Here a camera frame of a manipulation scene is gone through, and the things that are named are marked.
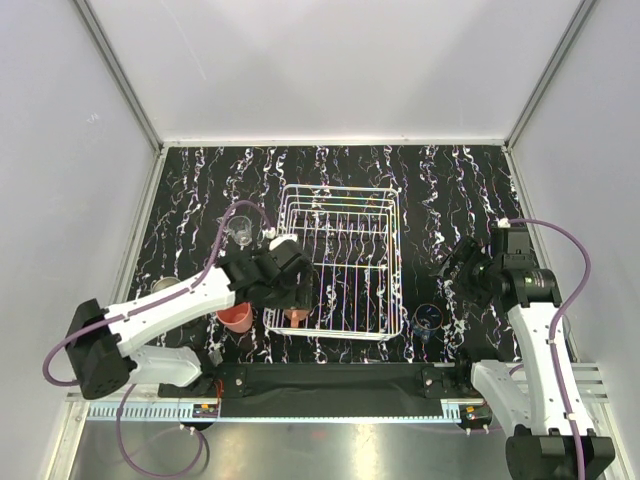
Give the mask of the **orange ceramic mug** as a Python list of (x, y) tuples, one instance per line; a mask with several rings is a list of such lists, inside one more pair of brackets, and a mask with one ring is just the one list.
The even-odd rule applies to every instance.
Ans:
[(304, 309), (288, 309), (284, 311), (285, 317), (289, 321), (291, 328), (298, 328), (302, 322), (304, 322), (310, 311)]

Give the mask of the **pink plastic cup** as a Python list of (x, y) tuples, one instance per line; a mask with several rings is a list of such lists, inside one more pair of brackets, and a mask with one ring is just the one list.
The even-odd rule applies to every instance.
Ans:
[(234, 333), (246, 333), (253, 325), (253, 310), (248, 302), (219, 310), (215, 315), (219, 323)]

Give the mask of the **clear glass cup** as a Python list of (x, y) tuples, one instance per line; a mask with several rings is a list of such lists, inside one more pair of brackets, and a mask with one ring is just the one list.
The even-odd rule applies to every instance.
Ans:
[(252, 243), (252, 222), (247, 216), (235, 215), (226, 223), (225, 233), (240, 247)]

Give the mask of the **stainless steel cup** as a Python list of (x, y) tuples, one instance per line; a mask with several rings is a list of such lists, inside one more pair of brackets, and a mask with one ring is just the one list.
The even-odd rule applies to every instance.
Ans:
[(177, 290), (177, 285), (180, 283), (181, 281), (176, 277), (163, 277), (152, 284), (150, 293), (156, 294), (164, 290), (169, 290), (170, 293), (174, 293)]

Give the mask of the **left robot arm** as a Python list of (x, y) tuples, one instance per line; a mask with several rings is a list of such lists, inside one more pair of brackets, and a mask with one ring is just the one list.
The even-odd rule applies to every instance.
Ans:
[(146, 297), (74, 313), (65, 347), (82, 396), (97, 400), (128, 383), (171, 384), (194, 397), (215, 385), (213, 366), (189, 347), (151, 345), (161, 334), (243, 303), (272, 310), (307, 310), (312, 262), (292, 238), (229, 255), (203, 272)]

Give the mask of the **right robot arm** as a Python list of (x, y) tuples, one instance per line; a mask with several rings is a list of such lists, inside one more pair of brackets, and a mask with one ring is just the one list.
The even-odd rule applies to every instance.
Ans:
[(562, 318), (576, 297), (562, 298), (555, 274), (537, 266), (527, 223), (499, 221), (486, 246), (462, 238), (438, 271), (466, 300), (506, 315), (527, 390), (486, 351), (459, 354), (448, 379), (461, 395), (486, 402), (506, 434), (512, 478), (596, 479), (616, 452), (611, 438), (597, 434), (573, 373)]

